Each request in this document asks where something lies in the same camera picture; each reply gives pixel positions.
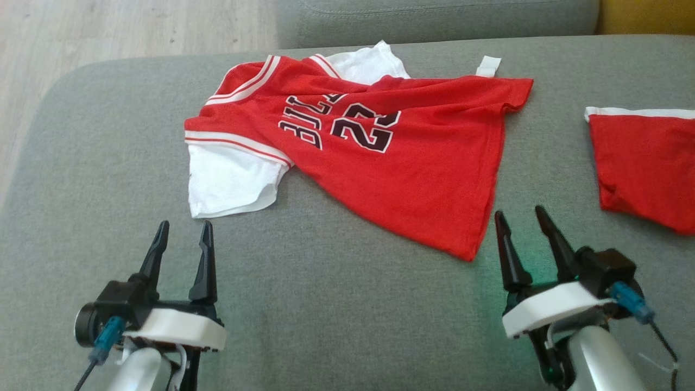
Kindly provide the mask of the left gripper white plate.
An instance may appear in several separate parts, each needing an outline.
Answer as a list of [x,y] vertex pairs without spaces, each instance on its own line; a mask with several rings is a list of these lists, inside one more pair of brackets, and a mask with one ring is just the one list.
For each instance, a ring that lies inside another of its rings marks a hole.
[[[141,269],[132,274],[128,282],[139,283],[144,289],[146,299],[159,300],[158,282],[163,254],[166,252],[169,236],[169,221],[163,220],[147,250]],[[196,304],[169,302],[149,310],[147,316],[136,326],[124,332],[131,340],[181,345],[202,350],[223,351],[228,333],[218,318],[214,305],[218,300],[218,279],[213,225],[205,220],[199,240],[201,257],[194,284],[189,289],[188,298]]]

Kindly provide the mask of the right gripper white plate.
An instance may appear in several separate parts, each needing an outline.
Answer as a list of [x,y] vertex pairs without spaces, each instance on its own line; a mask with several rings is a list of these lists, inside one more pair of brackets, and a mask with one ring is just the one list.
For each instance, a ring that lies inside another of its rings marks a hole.
[[[563,233],[554,224],[546,208],[535,207],[536,217],[541,232],[547,237],[558,270],[558,281],[563,282],[549,290],[532,295],[502,316],[502,325],[506,336],[514,339],[524,332],[531,332],[539,327],[548,326],[556,321],[580,314],[592,308],[601,308],[606,304],[615,304],[612,298],[598,299],[579,281],[574,281],[580,274],[580,265],[576,253]],[[502,210],[494,213],[502,273],[502,286],[508,293],[518,293],[532,286],[532,277],[524,269],[511,239],[511,228]]]

